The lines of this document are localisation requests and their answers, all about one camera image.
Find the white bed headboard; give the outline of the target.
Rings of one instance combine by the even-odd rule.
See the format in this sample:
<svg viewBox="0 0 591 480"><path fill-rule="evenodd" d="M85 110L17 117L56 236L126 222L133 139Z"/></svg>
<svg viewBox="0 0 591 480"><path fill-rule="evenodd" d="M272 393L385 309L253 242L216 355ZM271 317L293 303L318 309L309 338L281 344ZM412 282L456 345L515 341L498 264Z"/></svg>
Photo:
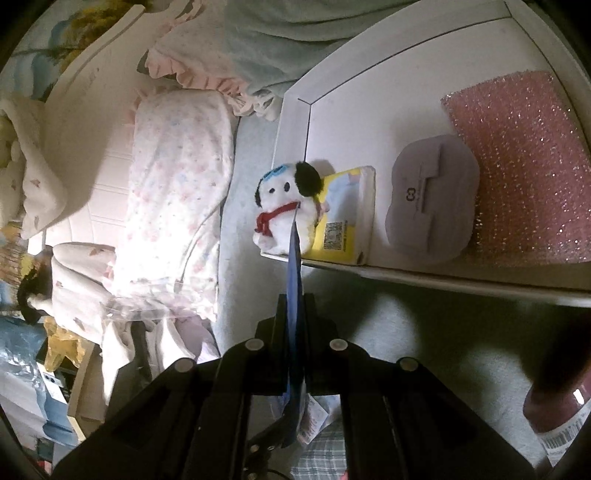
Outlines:
<svg viewBox="0 0 591 480"><path fill-rule="evenodd" d="M65 70L46 103L43 145L67 194L63 212L29 241L44 246L79 241L111 244L123 220L131 158L125 123L136 93L151 84L137 64L160 24L184 7L128 12Z"/></svg>

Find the yellow tissue packet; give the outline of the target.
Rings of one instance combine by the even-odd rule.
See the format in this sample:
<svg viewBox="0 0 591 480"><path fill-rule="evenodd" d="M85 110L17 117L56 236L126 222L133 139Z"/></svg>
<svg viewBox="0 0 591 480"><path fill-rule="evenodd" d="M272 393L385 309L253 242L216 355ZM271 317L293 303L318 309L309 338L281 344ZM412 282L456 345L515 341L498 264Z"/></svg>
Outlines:
<svg viewBox="0 0 591 480"><path fill-rule="evenodd" d="M375 219L376 170L363 166L322 178L322 215L304 259L363 265L370 252Z"/></svg>

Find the maroon plastic bottle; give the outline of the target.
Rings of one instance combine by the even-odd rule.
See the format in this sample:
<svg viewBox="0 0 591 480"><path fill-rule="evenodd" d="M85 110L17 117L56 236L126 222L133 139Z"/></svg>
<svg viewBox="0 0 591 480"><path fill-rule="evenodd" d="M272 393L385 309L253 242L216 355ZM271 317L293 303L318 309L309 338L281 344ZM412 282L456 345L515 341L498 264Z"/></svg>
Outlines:
<svg viewBox="0 0 591 480"><path fill-rule="evenodd" d="M530 388L523 414L555 467L590 415L590 365L576 373L546 371Z"/></svg>

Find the blue packet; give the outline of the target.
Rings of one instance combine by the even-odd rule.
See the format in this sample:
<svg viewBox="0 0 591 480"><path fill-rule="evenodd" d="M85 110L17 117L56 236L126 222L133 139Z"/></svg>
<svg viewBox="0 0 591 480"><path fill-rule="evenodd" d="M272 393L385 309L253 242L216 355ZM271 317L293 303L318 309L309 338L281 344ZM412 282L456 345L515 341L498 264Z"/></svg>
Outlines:
<svg viewBox="0 0 591 480"><path fill-rule="evenodd" d="M297 439L297 429L301 422L301 393L303 392L304 374L301 373L298 360L297 328L303 303L303 284L301 284L301 245L297 231L297 214L294 211L290 228L290 250L287 255L287 339L290 346L288 353L287 404L283 409L284 433L281 447L287 448Z"/></svg>

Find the lilac cloud-shaped pad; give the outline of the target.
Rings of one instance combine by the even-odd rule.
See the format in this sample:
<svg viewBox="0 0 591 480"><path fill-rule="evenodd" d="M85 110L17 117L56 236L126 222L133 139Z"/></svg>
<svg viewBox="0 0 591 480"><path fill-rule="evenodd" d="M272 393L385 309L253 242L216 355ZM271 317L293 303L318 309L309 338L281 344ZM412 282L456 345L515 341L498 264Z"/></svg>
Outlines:
<svg viewBox="0 0 591 480"><path fill-rule="evenodd" d="M407 145L392 169L392 200L385 220L390 246L421 265L459 257L474 229L480 167L457 136Z"/></svg>

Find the white cardboard box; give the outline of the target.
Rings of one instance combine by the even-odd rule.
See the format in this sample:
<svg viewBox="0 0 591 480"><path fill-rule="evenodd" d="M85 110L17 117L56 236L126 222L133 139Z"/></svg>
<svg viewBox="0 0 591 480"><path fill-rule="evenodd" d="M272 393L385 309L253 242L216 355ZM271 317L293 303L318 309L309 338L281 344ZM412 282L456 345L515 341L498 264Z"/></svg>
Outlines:
<svg viewBox="0 0 591 480"><path fill-rule="evenodd" d="M590 303L590 80L523 1L420 1L287 91L276 164L366 167L360 275Z"/></svg>

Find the pink ruffled pillow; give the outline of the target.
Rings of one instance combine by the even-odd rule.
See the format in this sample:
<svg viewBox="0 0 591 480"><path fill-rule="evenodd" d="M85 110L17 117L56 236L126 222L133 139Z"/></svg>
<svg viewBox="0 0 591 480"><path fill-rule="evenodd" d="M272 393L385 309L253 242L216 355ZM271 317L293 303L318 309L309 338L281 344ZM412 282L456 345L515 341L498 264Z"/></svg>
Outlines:
<svg viewBox="0 0 591 480"><path fill-rule="evenodd" d="M256 115L267 121L280 116L281 101L273 93L247 93L249 82L238 75L224 52L224 1L191 1L139 60L137 71L152 79L167 78L180 87L220 93L235 116Z"/></svg>

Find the cream floral blanket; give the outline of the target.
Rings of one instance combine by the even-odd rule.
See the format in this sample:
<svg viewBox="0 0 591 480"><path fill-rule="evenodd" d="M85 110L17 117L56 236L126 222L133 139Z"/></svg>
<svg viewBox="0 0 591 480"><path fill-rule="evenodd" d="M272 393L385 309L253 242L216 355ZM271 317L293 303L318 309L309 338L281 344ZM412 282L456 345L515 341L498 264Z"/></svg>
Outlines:
<svg viewBox="0 0 591 480"><path fill-rule="evenodd" d="M16 93L1 94L1 225L21 223L25 240L56 220L67 193L42 145L44 104Z"/></svg>

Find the white dog plush toy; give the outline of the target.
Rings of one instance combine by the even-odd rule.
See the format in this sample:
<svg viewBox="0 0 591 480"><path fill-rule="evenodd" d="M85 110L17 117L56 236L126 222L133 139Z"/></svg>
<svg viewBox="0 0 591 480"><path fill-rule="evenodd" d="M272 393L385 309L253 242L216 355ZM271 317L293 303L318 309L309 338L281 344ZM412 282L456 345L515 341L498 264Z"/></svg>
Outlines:
<svg viewBox="0 0 591 480"><path fill-rule="evenodd" d="M293 224L301 254L311 250L322 216L323 186L318 171L306 162L280 165L260 178L254 192L257 215L252 236L260 252L287 255Z"/></svg>

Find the white floral pillow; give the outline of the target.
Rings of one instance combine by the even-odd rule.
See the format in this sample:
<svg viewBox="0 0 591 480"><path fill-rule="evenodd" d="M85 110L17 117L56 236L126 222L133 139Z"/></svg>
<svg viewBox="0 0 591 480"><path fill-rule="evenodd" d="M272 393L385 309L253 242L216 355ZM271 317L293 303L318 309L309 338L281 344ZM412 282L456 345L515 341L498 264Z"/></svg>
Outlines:
<svg viewBox="0 0 591 480"><path fill-rule="evenodd" d="M221 94L170 90L139 100L115 292L170 293L216 320L221 209L234 152L235 116Z"/></svg>

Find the pink glitter sponge pad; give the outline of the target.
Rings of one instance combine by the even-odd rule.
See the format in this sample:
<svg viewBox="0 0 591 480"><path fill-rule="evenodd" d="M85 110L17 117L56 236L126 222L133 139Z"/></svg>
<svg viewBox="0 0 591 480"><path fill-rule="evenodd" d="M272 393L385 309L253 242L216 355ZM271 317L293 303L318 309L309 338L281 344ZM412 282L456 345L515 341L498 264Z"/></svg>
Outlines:
<svg viewBox="0 0 591 480"><path fill-rule="evenodd" d="M555 77L515 72L444 96L480 167L469 254L525 267L590 259L590 151Z"/></svg>

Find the grey-green fleece blanket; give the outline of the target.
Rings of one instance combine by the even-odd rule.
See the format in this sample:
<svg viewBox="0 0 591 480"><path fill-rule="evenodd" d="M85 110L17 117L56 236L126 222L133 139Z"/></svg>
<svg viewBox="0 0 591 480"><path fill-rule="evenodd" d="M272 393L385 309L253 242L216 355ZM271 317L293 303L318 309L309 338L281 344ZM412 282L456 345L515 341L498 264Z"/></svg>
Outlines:
<svg viewBox="0 0 591 480"><path fill-rule="evenodd" d="M283 96L329 54L409 6L397 0L229 1L225 51L250 95Z"/></svg>

